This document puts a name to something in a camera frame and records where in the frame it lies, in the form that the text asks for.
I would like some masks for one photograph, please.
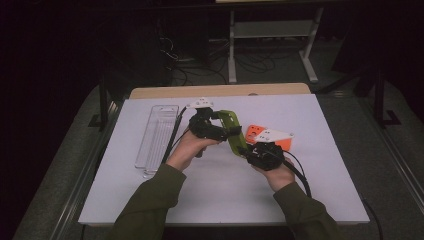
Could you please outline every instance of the person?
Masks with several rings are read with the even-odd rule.
[[[168,209],[177,205],[179,192],[186,179],[183,170],[199,152],[218,143],[212,139],[198,138],[188,130],[155,176],[143,182],[132,195],[107,239],[161,239]],[[270,171],[252,167],[265,176],[275,192],[274,198],[296,240],[344,239],[325,206],[306,196],[296,183],[294,173],[284,164]]]

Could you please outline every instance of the clear plastic tray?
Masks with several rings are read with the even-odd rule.
[[[135,162],[135,167],[143,170],[145,178],[153,177],[159,168],[174,130],[177,114],[177,105],[152,107]]]

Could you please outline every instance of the hand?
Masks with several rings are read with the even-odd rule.
[[[286,161],[288,161],[290,164],[293,164],[289,158],[286,158]],[[262,170],[253,165],[252,167],[266,177],[269,186],[274,192],[277,192],[281,188],[295,181],[294,173],[284,164],[281,164],[278,168],[269,171]]]
[[[220,142],[216,140],[198,138],[190,130],[187,130],[178,143],[177,148],[166,161],[166,164],[183,171],[190,165],[191,160],[199,152],[205,151],[206,147],[209,145],[218,143]]]

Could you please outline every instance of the white tabletop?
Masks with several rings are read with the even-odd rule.
[[[79,222],[112,224],[137,187],[145,181],[134,167],[150,110],[196,98],[127,100],[88,194]],[[340,224],[369,222],[315,95],[209,97],[214,111],[234,111],[250,124],[294,133],[291,152],[300,160],[312,196]],[[184,113],[180,130],[195,110]],[[188,169],[179,203],[168,212],[169,225],[274,225],[285,222],[265,178],[235,156],[227,142],[208,147]]]

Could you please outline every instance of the olive green jacket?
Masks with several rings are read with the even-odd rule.
[[[161,239],[166,214],[177,205],[185,178],[180,171],[162,164],[156,175],[141,184],[128,201],[107,239]],[[344,239],[325,206],[307,197],[297,183],[282,188],[274,198],[297,240]]]

